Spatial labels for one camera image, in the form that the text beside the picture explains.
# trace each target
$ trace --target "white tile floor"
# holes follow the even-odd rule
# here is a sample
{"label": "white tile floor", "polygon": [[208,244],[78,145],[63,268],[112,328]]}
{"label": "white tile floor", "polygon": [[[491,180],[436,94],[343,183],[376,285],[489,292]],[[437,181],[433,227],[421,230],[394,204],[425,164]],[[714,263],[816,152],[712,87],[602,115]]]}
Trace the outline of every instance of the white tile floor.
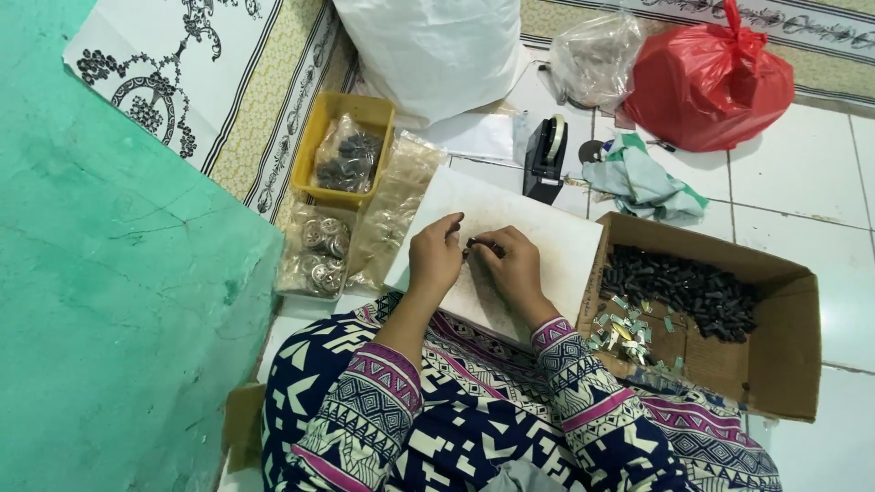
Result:
{"label": "white tile floor", "polygon": [[[579,176],[578,147],[606,140],[617,130],[593,111],[557,107],[540,74],[530,67],[507,99],[528,111],[530,122],[554,113],[569,124],[563,173]],[[651,138],[642,131],[645,140]],[[766,429],[751,417],[750,433],[773,455],[785,490],[864,489],[875,456],[875,350],[870,305],[875,299],[875,121],[794,105],[753,141],[730,152],[674,154],[651,145],[666,171],[712,199],[705,218],[678,227],[763,250],[809,267],[821,292],[824,366],[814,425],[781,421]],[[451,166],[519,192],[522,170],[455,158]],[[585,187],[564,186],[555,205],[590,220],[614,210]],[[367,299],[344,296],[342,313]],[[270,336],[265,361],[295,329],[319,316],[287,303]],[[259,379],[263,381],[263,370]]]}

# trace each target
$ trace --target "green wall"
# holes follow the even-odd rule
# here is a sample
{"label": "green wall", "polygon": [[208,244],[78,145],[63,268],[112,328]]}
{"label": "green wall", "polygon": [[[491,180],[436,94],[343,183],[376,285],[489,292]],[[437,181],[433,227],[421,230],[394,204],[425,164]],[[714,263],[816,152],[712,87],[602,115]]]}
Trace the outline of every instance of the green wall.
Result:
{"label": "green wall", "polygon": [[0,490],[209,490],[282,238],[65,71],[93,3],[0,4]]}

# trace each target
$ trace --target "right hand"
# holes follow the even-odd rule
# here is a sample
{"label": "right hand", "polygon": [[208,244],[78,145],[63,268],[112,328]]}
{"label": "right hand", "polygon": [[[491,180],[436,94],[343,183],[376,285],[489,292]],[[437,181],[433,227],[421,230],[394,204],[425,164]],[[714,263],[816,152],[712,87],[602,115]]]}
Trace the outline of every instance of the right hand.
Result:
{"label": "right hand", "polygon": [[[541,255],[537,246],[514,226],[507,226],[475,237],[472,250],[492,272],[495,285],[517,310],[529,329],[559,315],[541,291]],[[492,250],[498,246],[504,256]]]}

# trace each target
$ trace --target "patterned clothing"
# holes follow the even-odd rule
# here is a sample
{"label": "patterned clothing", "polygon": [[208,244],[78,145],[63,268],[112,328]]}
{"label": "patterned clothing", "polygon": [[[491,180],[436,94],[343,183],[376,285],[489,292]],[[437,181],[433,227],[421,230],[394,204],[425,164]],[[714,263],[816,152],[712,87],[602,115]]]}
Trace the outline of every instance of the patterned clothing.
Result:
{"label": "patterned clothing", "polygon": [[478,490],[507,460],[589,490],[781,490],[737,408],[697,388],[624,387],[563,318],[532,334],[530,354],[437,312],[418,375],[370,342],[399,299],[283,344],[263,412],[266,490]]}

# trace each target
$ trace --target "black tape dispenser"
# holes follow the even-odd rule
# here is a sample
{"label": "black tape dispenser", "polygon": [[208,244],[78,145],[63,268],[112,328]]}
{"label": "black tape dispenser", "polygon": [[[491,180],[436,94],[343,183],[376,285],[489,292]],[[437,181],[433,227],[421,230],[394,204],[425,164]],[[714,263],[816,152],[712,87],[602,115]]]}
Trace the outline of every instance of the black tape dispenser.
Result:
{"label": "black tape dispenser", "polygon": [[543,120],[528,138],[522,194],[547,205],[562,189],[562,161],[568,144],[568,124],[560,115]]}

